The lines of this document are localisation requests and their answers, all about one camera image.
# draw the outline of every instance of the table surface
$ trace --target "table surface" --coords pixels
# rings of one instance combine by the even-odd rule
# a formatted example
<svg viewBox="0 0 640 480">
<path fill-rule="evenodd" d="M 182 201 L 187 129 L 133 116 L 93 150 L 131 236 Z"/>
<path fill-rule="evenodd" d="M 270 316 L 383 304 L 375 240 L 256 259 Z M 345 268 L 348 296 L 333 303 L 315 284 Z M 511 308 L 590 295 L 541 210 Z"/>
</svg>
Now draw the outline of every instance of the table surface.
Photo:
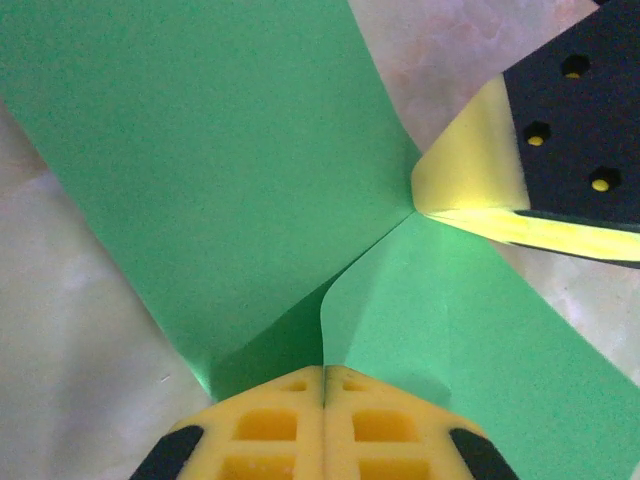
<svg viewBox="0 0 640 480">
<path fill-rule="evenodd" d="M 421 148 L 474 88 L 594 8 L 512 4 L 351 1 Z M 167 428 L 210 400 L 4 108 L 0 231 L 0 477 L 127 478 Z M 640 384 L 640 270 L 497 248 Z"/>
</svg>

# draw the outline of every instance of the black rubber corner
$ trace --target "black rubber corner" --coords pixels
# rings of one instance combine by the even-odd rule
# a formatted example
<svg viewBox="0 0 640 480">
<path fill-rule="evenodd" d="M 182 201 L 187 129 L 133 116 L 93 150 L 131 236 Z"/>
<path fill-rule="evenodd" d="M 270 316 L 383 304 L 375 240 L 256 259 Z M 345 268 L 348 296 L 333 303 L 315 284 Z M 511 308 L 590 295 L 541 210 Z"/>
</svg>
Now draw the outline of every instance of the black rubber corner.
<svg viewBox="0 0 640 480">
<path fill-rule="evenodd" d="M 598 3 L 504 79 L 531 209 L 639 225 L 640 0 Z"/>
<path fill-rule="evenodd" d="M 519 480 L 498 449 L 484 437 L 464 428 L 449 436 L 475 480 Z"/>
<path fill-rule="evenodd" d="M 203 434 L 201 427 L 190 425 L 165 435 L 130 480 L 176 480 Z"/>
</svg>

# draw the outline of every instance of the hole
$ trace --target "hole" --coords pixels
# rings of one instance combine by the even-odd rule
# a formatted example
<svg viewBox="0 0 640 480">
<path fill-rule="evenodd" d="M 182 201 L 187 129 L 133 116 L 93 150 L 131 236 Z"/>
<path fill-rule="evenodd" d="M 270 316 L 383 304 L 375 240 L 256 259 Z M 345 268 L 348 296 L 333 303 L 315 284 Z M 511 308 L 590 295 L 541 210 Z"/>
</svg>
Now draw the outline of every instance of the hole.
<svg viewBox="0 0 640 480">
<path fill-rule="evenodd" d="M 590 67 L 589 57 L 585 55 L 569 55 L 562 62 L 560 71 L 567 78 L 580 78 L 587 73 Z"/>
<path fill-rule="evenodd" d="M 429 465 L 424 460 L 360 460 L 360 480 L 429 480 Z"/>
<path fill-rule="evenodd" d="M 533 122 L 525 127 L 523 134 L 529 145 L 539 147 L 549 140 L 549 137 L 551 136 L 551 127 L 549 127 L 548 123 Z"/>
<path fill-rule="evenodd" d="M 353 380 L 345 380 L 342 383 L 342 389 L 346 390 L 347 392 L 366 392 L 367 389 L 363 386 L 360 385 L 357 382 L 354 382 Z"/>
<path fill-rule="evenodd" d="M 353 414 L 356 442 L 417 442 L 410 418 L 393 410 L 362 410 Z"/>
<path fill-rule="evenodd" d="M 622 184 L 622 176 L 617 168 L 598 167 L 589 175 L 589 183 L 597 192 L 610 192 Z"/>
<path fill-rule="evenodd" d="M 295 440 L 295 412 L 284 409 L 253 410 L 238 422 L 234 440 Z"/>
<path fill-rule="evenodd" d="M 291 455 L 227 457 L 217 480 L 293 480 Z"/>
<path fill-rule="evenodd" d="M 292 384 L 287 385 L 282 390 L 286 392 L 304 392 L 306 389 L 307 383 L 302 380 L 298 380 L 297 382 L 293 382 Z"/>
</svg>

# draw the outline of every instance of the yellow dot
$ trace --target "yellow dot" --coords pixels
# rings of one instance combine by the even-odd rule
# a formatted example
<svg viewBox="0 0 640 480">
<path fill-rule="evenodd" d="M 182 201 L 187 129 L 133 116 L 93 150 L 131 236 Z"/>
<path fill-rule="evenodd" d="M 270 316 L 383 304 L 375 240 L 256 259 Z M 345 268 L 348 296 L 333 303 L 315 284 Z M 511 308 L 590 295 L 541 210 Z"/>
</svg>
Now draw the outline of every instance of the yellow dot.
<svg viewBox="0 0 640 480">
<path fill-rule="evenodd" d="M 598 178 L 591 182 L 591 186 L 598 192 L 606 192 L 607 190 L 609 190 L 609 182 L 602 178 Z"/>
<path fill-rule="evenodd" d="M 534 147 L 539 147 L 544 143 L 544 138 L 539 135 L 534 135 L 533 137 L 527 138 L 527 143 L 529 145 L 533 145 Z"/>
</svg>

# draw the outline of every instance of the green cardstock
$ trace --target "green cardstock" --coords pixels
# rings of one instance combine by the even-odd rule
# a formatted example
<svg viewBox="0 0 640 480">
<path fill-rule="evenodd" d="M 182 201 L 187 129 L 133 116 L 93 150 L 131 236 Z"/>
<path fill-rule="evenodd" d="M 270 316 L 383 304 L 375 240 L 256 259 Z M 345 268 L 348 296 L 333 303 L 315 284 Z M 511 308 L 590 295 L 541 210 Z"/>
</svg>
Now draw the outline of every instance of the green cardstock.
<svg viewBox="0 0 640 480">
<path fill-rule="evenodd" d="M 347 2 L 0 15 L 0 95 L 209 391 L 322 363 L 325 283 L 412 212 L 419 157 Z"/>
<path fill-rule="evenodd" d="M 489 245 L 414 214 L 330 288 L 327 364 L 483 426 L 522 479 L 619 479 L 640 460 L 640 390 Z"/>
</svg>

